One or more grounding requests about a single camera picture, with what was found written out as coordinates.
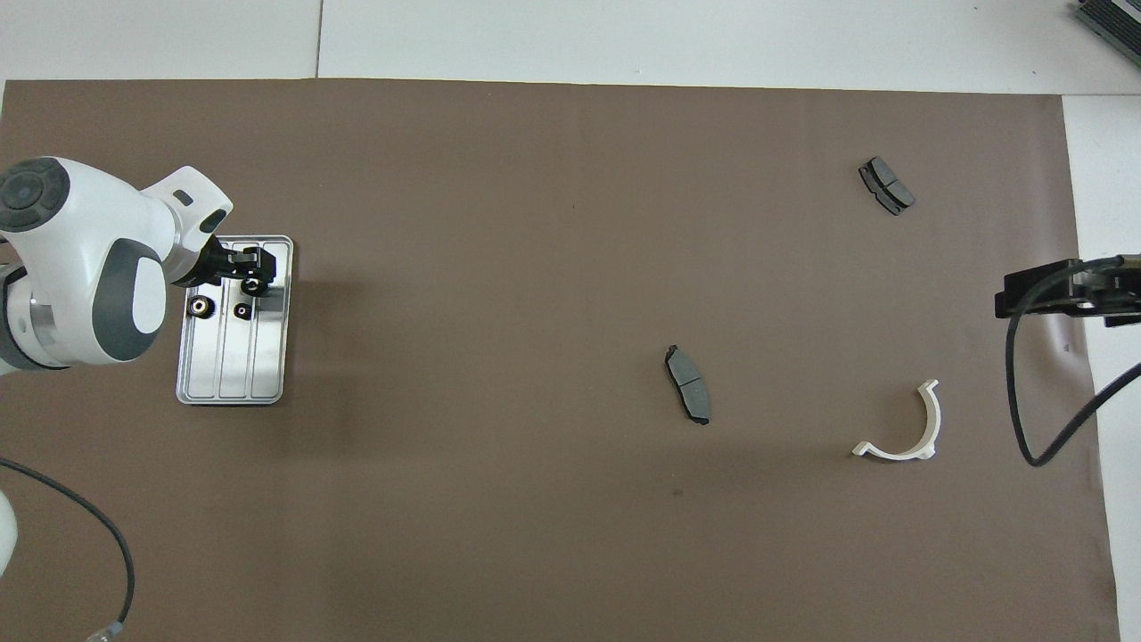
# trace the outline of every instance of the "silver rectangular tray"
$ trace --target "silver rectangular tray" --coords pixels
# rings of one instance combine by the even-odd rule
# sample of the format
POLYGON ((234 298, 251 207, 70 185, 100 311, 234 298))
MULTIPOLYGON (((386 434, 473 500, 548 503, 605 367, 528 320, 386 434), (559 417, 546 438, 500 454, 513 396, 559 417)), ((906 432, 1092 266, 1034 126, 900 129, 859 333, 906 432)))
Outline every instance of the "silver rectangular tray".
POLYGON ((277 234, 218 239, 237 251, 261 245, 277 260, 277 276, 260 296, 242 292, 241 281, 234 278, 186 290, 187 301, 195 294, 210 296, 215 312, 208 318, 183 316, 176 395, 193 406, 268 406, 284 391, 293 241, 277 234), (234 315, 240 302, 252 306, 251 319, 234 315))

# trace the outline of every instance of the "white floor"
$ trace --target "white floor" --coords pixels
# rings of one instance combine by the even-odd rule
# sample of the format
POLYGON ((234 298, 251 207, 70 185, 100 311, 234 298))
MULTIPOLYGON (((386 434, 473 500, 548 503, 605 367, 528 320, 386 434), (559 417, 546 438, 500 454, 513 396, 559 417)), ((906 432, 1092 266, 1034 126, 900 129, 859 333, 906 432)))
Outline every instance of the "white floor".
MULTIPOLYGON (((319 74, 1062 94, 1082 255, 1141 252, 1141 70, 1078 24, 1071 6, 0 0, 0 80, 319 74)), ((1091 323, 1089 334, 1099 388, 1141 360, 1141 327, 1107 332, 1091 323)), ((1099 414, 1122 639, 1130 642, 1141 642, 1138 417, 1141 389, 1099 414)))

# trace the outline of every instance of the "white curved bracket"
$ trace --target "white curved bracket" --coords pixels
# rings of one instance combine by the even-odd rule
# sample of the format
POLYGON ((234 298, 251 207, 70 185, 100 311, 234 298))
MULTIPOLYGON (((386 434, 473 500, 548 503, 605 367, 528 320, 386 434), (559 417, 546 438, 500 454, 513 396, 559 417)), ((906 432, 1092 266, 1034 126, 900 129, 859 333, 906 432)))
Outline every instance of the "white curved bracket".
POLYGON ((934 455, 934 439, 939 437, 939 425, 942 423, 942 412, 939 409, 939 400, 934 397, 934 387, 939 385, 939 380, 928 380, 919 388, 920 397, 923 398, 923 406, 928 411, 928 426, 923 431, 923 438, 913 448, 899 455, 884 453, 872 446, 869 441, 861 441, 852 449, 853 455, 865 455, 871 453, 882 460, 892 462, 905 462, 907 460, 930 460, 934 455))

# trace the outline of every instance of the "brown paper sheet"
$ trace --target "brown paper sheet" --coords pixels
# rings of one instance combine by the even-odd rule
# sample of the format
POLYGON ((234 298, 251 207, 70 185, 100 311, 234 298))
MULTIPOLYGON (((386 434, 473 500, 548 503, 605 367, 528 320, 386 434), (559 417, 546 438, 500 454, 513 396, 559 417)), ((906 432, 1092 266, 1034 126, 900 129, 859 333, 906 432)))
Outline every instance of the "brown paper sheet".
MULTIPOLYGON (((1117 639, 1095 431, 1021 462, 992 314, 1003 274, 1076 255, 1058 97, 10 82, 0 160, 40 154, 137 187, 192 164, 220 233, 299 247, 275 407, 175 400, 173 287, 138 363, 0 379, 0 453, 133 547, 124 642, 1117 639), (900 217, 857 174, 877 154, 900 217), (933 460, 849 455, 913 445, 928 379, 933 460)), ((1091 381, 1076 325, 1026 326, 1042 448, 1091 381)), ((112 541, 0 488, 0 637, 110 621, 112 541)))

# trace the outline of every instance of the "black cable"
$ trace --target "black cable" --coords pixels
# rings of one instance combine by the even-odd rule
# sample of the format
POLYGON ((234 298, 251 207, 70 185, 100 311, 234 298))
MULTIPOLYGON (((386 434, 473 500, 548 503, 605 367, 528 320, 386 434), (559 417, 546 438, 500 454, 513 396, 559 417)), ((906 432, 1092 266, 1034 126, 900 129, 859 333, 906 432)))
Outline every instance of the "black cable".
POLYGON ((48 476, 44 476, 43 473, 33 471, 27 466, 17 464, 10 460, 5 460, 3 457, 0 457, 0 466, 27 476, 33 480, 57 490, 64 497, 79 504, 88 513, 91 513, 91 515, 94 515, 95 519, 99 520, 99 523, 102 523, 104 527, 107 528, 107 530, 111 531, 111 535, 115 537, 115 543, 119 544, 119 550, 123 554, 123 563, 127 566, 127 596, 123 598, 123 608, 121 611, 119 611, 119 619, 115 621, 118 621, 119 624, 123 624, 124 621, 127 621, 127 613, 131 610, 131 600, 135 599, 135 561, 131 559, 130 550, 127 548, 127 541, 123 539, 123 534, 119 533, 119 528, 115 527, 115 523, 111 521, 111 518, 103 514, 103 511, 96 509, 95 504, 91 504, 90 502, 84 499, 80 494, 57 482, 56 480, 49 478, 48 476))
POLYGON ((1053 274, 1042 278, 1034 284, 1022 298, 1019 299, 1018 304, 1014 307, 1014 311, 1010 316, 1010 325, 1006 327, 1006 401, 1010 405, 1010 418, 1014 424, 1014 437, 1018 439, 1018 449, 1022 453, 1022 458, 1026 463, 1038 468, 1049 463, 1058 455, 1066 442, 1074 437, 1074 433, 1089 420, 1103 404, 1109 401, 1111 397, 1117 395, 1122 389, 1127 387, 1131 382, 1141 377, 1141 364, 1130 368, 1122 376, 1112 381, 1108 387, 1101 390, 1093 399, 1091 399, 1085 406, 1078 411, 1077 415, 1074 415, 1067 424, 1066 428, 1058 433, 1054 441, 1050 445, 1046 450, 1035 457, 1030 453, 1030 447, 1026 444, 1026 433, 1022 431, 1022 418, 1018 413, 1018 391, 1014 387, 1014 335, 1018 333, 1018 325, 1030 308, 1031 304, 1045 292, 1047 289, 1061 283, 1062 281, 1079 274, 1082 271, 1100 271, 1104 269, 1111 269, 1114 267, 1119 267, 1124 263, 1125 259, 1120 255, 1109 257, 1109 258, 1098 258, 1094 260, 1086 260, 1076 262, 1069 267, 1059 269, 1053 274))

